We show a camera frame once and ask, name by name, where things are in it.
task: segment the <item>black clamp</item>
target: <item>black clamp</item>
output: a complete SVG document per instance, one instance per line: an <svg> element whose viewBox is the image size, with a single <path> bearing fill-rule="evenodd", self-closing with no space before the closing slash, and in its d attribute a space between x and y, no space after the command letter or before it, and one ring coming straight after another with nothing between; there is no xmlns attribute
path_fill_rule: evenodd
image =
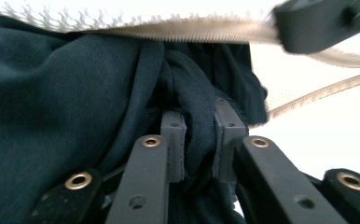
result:
<svg viewBox="0 0 360 224"><path fill-rule="evenodd" d="M360 0L290 0L273 12L292 53L315 53L360 33Z"/></svg>
<svg viewBox="0 0 360 224"><path fill-rule="evenodd" d="M236 183L247 223L360 223L360 174L304 175L271 140L246 136L224 99L215 118L214 176ZM41 197L29 223L167 223L169 184L185 177L186 129L180 113L166 111L161 135L139 138L126 166L104 177L92 169L70 175Z"/></svg>

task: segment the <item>black bracket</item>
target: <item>black bracket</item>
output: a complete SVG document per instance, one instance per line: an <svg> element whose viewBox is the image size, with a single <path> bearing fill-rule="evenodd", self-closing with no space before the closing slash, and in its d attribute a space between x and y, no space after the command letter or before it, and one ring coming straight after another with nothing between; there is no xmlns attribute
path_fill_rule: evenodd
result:
<svg viewBox="0 0 360 224"><path fill-rule="evenodd" d="M292 53L315 53L360 33L360 0L290 0L273 12Z"/></svg>
<svg viewBox="0 0 360 224"><path fill-rule="evenodd" d="M168 210L168 143L159 135L139 138L105 224L163 224Z"/></svg>

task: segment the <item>cloth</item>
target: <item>cloth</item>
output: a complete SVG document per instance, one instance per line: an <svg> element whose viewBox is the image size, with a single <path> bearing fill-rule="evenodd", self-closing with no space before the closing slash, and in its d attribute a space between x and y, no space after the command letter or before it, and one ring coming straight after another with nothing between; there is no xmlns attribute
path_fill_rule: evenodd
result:
<svg viewBox="0 0 360 224"><path fill-rule="evenodd" d="M212 165L216 95L246 125L266 121L249 50L57 34L0 17L0 223L24 223L72 170L120 166L168 108L188 127L187 178L170 187L169 223L244 222Z"/></svg>

